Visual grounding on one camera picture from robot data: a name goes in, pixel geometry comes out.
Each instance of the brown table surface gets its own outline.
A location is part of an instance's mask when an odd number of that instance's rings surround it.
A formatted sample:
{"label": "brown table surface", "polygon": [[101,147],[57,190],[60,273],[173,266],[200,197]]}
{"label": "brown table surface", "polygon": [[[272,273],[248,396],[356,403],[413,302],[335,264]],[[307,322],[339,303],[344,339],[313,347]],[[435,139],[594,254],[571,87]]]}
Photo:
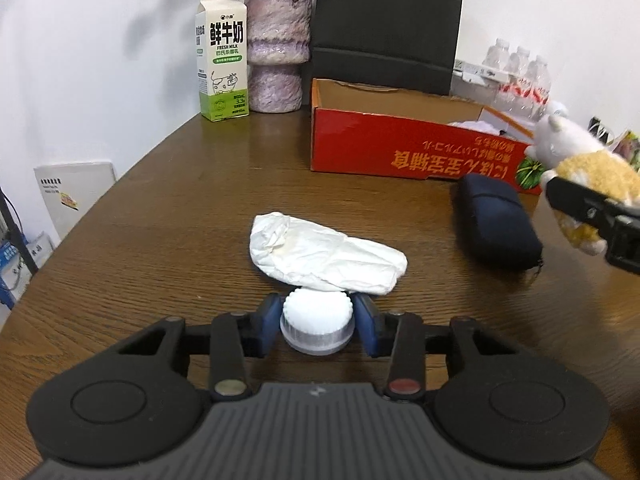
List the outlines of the brown table surface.
{"label": "brown table surface", "polygon": [[[441,324],[474,316],[587,375],[613,412],[597,465],[616,479],[640,478],[640,278],[572,250],[546,201],[531,196],[523,200],[545,245],[542,273],[484,270],[456,245],[449,182],[312,173],[309,146],[305,111],[221,123],[197,116],[89,211],[0,335],[0,479],[38,463],[24,409],[54,374],[161,317],[206,323],[288,290],[248,255],[254,216],[271,211],[404,251],[407,274],[378,300],[382,309]],[[431,388],[446,380],[443,365],[429,357]],[[356,345],[311,358],[282,341],[250,363],[257,381],[378,383],[385,367]],[[194,359],[190,378],[205,384],[206,361]]]}

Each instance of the ribbed gray surface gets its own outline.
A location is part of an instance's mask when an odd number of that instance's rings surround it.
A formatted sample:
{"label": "ribbed gray surface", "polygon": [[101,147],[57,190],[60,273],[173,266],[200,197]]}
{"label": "ribbed gray surface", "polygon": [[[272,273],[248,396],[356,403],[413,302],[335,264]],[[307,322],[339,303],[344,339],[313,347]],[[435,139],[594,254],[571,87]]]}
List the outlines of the ribbed gray surface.
{"label": "ribbed gray surface", "polygon": [[46,462],[30,480],[602,480],[590,463],[546,472],[487,465],[450,446],[413,404],[370,384],[265,384],[217,404],[182,446],[152,462],[83,470]]}

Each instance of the black pole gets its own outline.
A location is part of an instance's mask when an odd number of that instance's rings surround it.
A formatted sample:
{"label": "black pole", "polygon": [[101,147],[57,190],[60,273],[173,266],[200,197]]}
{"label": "black pole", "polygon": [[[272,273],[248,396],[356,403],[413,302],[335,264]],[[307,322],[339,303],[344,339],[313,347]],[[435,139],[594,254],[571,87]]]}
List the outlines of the black pole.
{"label": "black pole", "polygon": [[24,260],[24,264],[29,269],[29,272],[32,276],[38,272],[38,266],[36,262],[33,260],[27,245],[25,245],[24,240],[22,239],[22,233],[18,226],[15,224],[14,217],[9,211],[9,206],[4,199],[4,193],[2,192],[2,188],[0,187],[0,214],[4,219],[4,223],[6,224],[6,239],[9,240],[9,243],[18,249],[20,256]]}

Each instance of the plush toy's head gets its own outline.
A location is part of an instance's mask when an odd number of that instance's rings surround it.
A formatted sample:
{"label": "plush toy's head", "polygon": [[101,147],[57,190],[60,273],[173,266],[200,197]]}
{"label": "plush toy's head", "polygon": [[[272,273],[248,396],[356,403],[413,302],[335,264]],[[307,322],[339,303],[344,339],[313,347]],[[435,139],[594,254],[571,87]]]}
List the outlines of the plush toy's head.
{"label": "plush toy's head", "polygon": [[[578,124],[564,117],[546,116],[534,135],[534,143],[525,153],[547,168],[540,179],[543,189],[553,177],[560,176],[627,205],[639,205],[640,176]],[[598,254],[607,247],[590,225],[561,212],[556,212],[556,218],[564,236],[581,251]]]}

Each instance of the vase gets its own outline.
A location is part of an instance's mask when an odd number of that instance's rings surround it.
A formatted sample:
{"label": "vase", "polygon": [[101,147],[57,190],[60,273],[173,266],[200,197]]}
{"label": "vase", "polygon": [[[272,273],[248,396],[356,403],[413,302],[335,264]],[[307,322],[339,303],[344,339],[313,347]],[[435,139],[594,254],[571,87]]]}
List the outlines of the vase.
{"label": "vase", "polygon": [[312,0],[244,0],[249,108],[284,113],[302,105],[300,64],[309,60]]}

